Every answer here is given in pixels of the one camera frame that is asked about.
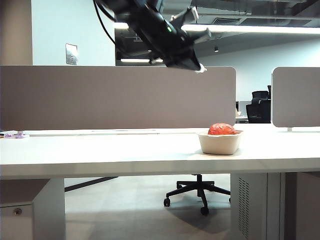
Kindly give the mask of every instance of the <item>white desk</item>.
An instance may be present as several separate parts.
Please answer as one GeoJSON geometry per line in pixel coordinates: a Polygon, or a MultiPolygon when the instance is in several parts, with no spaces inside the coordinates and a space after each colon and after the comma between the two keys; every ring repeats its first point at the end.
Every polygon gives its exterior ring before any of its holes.
{"type": "Polygon", "coordinates": [[[240,124],[240,123],[242,123],[242,122],[247,123],[247,122],[248,122],[248,116],[236,116],[236,117],[235,117],[235,122],[236,122],[237,124],[240,124]]]}
{"type": "MultiPolygon", "coordinates": [[[[244,132],[238,151],[229,156],[202,153],[195,134],[200,128],[30,132],[29,138],[0,139],[1,179],[320,171],[320,127],[235,128],[244,132]]],[[[62,190],[63,181],[57,184],[62,190]]]]}

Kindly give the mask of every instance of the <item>red fruit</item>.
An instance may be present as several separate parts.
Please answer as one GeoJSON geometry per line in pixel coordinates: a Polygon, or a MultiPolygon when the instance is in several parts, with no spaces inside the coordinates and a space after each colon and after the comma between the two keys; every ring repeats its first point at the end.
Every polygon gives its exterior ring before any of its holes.
{"type": "Polygon", "coordinates": [[[227,134],[236,134],[236,130],[233,126],[227,123],[216,123],[211,125],[209,135],[227,135],[227,134]]]}

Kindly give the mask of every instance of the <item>desk privacy panel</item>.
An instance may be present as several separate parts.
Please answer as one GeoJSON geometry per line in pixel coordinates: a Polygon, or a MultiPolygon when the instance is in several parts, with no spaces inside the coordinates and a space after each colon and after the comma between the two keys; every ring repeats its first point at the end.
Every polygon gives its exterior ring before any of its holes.
{"type": "Polygon", "coordinates": [[[1,129],[201,128],[235,123],[236,72],[2,66],[1,129]]]}
{"type": "Polygon", "coordinates": [[[275,126],[320,126],[320,67],[277,67],[271,96],[275,126]]]}

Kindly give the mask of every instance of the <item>black cable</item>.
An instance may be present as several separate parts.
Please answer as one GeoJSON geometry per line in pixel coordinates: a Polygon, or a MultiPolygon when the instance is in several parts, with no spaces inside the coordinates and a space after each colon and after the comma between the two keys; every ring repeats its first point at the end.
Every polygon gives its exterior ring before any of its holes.
{"type": "Polygon", "coordinates": [[[107,16],[108,19],[110,19],[111,21],[114,21],[114,22],[116,21],[116,19],[113,16],[111,16],[111,14],[108,13],[108,11],[100,3],[97,3],[97,2],[95,2],[95,3],[99,7],[101,12],[103,12],[107,16]]]}
{"type": "Polygon", "coordinates": [[[95,0],[92,0],[93,1],[93,5],[94,5],[94,9],[95,9],[95,12],[96,12],[96,15],[98,16],[98,19],[99,19],[99,22],[105,32],[105,34],[109,37],[109,39],[113,42],[113,44],[117,47],[117,44],[116,44],[116,41],[110,36],[110,34],[108,33],[107,29],[105,28],[105,25],[104,23],[102,22],[102,19],[100,17],[100,14],[99,14],[99,11],[98,11],[98,8],[97,8],[97,3],[95,0]]]}
{"type": "Polygon", "coordinates": [[[100,10],[101,10],[104,14],[106,14],[106,16],[107,16],[110,20],[115,21],[115,18],[112,17],[112,16],[103,8],[102,5],[96,3],[95,0],[92,0],[92,1],[93,1],[93,5],[94,5],[94,9],[95,9],[96,15],[98,16],[99,22],[100,22],[100,24],[101,24],[101,26],[102,26],[105,34],[106,34],[106,35],[109,37],[109,39],[113,42],[115,48],[116,48],[120,53],[124,54],[127,58],[132,57],[132,56],[130,56],[129,54],[127,54],[124,50],[122,50],[122,49],[116,44],[116,41],[110,36],[110,34],[108,33],[108,31],[107,31],[107,29],[106,29],[106,27],[105,27],[105,25],[104,25],[104,22],[102,21],[102,19],[101,19],[101,17],[100,17],[99,10],[98,10],[97,6],[100,8],[100,10]]]}

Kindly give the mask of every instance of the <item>light switch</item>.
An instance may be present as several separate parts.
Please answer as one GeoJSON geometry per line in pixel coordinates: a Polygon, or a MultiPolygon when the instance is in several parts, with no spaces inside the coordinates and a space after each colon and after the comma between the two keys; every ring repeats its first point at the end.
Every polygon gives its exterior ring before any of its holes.
{"type": "Polygon", "coordinates": [[[78,65],[78,47],[69,43],[65,44],[66,64],[78,65]]]}

